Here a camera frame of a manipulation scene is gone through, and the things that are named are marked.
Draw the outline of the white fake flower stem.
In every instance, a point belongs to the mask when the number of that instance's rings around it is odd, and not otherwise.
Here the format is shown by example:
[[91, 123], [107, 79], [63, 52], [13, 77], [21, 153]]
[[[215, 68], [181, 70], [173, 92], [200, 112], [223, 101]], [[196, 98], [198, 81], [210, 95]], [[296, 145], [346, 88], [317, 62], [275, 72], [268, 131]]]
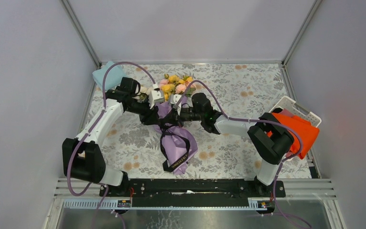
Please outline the white fake flower stem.
[[137, 95], [139, 101], [147, 102], [149, 100], [150, 87], [141, 86], [140, 91]]

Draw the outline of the black ribbon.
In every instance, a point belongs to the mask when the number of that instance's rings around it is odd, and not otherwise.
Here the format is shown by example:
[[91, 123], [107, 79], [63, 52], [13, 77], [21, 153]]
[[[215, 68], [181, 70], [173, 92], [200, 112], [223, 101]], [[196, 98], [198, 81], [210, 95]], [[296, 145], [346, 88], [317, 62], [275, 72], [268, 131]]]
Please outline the black ribbon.
[[163, 170], [176, 173], [189, 159], [193, 136], [183, 129], [175, 111], [171, 111], [160, 119], [159, 130], [161, 132], [160, 150], [166, 158], [163, 162]]

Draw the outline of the pink purple wrapping paper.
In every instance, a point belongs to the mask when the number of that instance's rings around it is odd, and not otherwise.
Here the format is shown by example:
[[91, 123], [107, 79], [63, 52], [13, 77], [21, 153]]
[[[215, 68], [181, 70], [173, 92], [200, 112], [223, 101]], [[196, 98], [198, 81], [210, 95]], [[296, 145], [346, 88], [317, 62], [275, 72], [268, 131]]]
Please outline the pink purple wrapping paper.
[[183, 127], [170, 123], [155, 125], [161, 134], [160, 151], [165, 157], [163, 170], [174, 175], [183, 175], [188, 167], [188, 160], [198, 152], [194, 136]]

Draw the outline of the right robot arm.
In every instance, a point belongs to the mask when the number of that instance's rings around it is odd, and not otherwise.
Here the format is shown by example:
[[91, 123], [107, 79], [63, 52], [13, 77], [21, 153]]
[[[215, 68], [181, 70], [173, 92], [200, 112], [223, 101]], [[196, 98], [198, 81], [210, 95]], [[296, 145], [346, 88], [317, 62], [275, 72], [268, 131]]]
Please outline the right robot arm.
[[203, 93], [192, 96], [192, 106], [178, 106], [177, 113], [178, 121], [199, 121], [208, 133], [248, 137], [262, 158], [254, 190], [262, 197], [273, 191], [272, 183], [277, 176], [279, 165], [295, 139], [272, 113], [264, 113], [256, 120], [229, 117], [215, 110]]

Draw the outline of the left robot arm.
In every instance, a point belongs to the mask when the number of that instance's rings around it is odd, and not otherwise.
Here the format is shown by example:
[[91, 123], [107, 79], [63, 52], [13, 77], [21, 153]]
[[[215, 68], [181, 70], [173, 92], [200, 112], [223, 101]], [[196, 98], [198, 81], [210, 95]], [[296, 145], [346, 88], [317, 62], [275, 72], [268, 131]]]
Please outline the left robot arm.
[[68, 179], [75, 178], [95, 184], [110, 185], [117, 196], [128, 192], [127, 174], [109, 167], [103, 157], [102, 146], [112, 125], [125, 112], [137, 114], [144, 125], [154, 125], [158, 120], [156, 103], [164, 101], [164, 94], [153, 84], [144, 101], [137, 99], [140, 84], [123, 77], [114, 90], [104, 93], [104, 104], [94, 118], [74, 138], [66, 138], [62, 143], [64, 174]]

